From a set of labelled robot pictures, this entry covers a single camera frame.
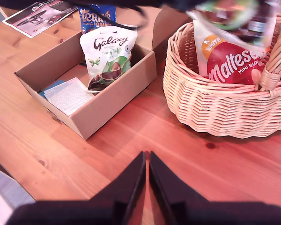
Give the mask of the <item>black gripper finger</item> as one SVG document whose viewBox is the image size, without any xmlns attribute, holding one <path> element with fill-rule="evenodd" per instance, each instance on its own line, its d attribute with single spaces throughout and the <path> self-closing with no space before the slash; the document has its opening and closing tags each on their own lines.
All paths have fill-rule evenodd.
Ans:
<svg viewBox="0 0 281 225">
<path fill-rule="evenodd" d="M 90 199 L 92 225 L 126 225 L 146 180 L 146 156 L 142 151 L 109 185 Z"/>
<path fill-rule="evenodd" d="M 184 183 L 153 151 L 149 156 L 149 182 L 168 225 L 204 225 L 208 200 Z"/>
</svg>

